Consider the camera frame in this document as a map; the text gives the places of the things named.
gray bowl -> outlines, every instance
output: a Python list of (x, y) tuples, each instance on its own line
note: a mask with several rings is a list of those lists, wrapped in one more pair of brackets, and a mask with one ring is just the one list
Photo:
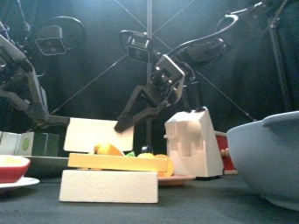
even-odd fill
[(299, 111), (231, 129), (229, 149), (247, 185), (273, 204), (299, 211)]

white plate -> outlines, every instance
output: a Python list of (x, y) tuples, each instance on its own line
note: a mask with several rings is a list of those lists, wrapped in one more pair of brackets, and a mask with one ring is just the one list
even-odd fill
[(22, 178), (19, 181), (16, 181), (14, 183), (0, 184), (0, 193), (12, 191), (18, 187), (31, 186), (31, 185), (36, 185), (39, 183), (40, 183), (40, 180), (38, 178)]
[(62, 176), (62, 172), (70, 169), (68, 157), (26, 157), (32, 161), (28, 172), (24, 174), (26, 177), (34, 177), (38, 179), (59, 178)]

red bowl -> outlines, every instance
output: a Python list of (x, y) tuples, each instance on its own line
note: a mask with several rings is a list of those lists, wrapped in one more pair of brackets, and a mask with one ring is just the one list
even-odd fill
[(27, 173), (31, 160), (27, 157), (0, 156), (0, 184), (16, 182)]

black table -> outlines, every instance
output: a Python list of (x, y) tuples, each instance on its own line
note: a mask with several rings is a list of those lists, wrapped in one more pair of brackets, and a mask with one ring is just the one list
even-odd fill
[(160, 186), (158, 204), (59, 202), (62, 180), (43, 179), (0, 195), (0, 223), (299, 223), (299, 212), (274, 206), (239, 175)]

metal rod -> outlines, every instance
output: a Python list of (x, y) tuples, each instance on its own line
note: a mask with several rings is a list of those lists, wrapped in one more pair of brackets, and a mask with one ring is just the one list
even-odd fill
[(271, 28), (269, 29), (269, 32), (270, 32), (270, 38), (271, 38), (271, 43), (274, 48), (275, 68), (277, 68), (281, 91), (282, 91), (282, 96), (285, 101), (285, 111), (289, 112), (291, 111), (291, 101), (289, 96), (289, 88), (286, 84), (286, 70), (283, 66), (282, 53), (281, 53), (281, 48), (278, 43), (278, 36), (277, 36), (277, 22), (273, 23)]
[[(147, 0), (147, 37), (152, 38), (152, 15), (154, 15), (154, 3), (152, 0)], [(146, 82), (151, 82), (151, 76), (152, 76), (152, 62), (150, 61), (147, 63), (147, 79)], [(152, 119), (146, 120), (146, 144), (152, 144)]]

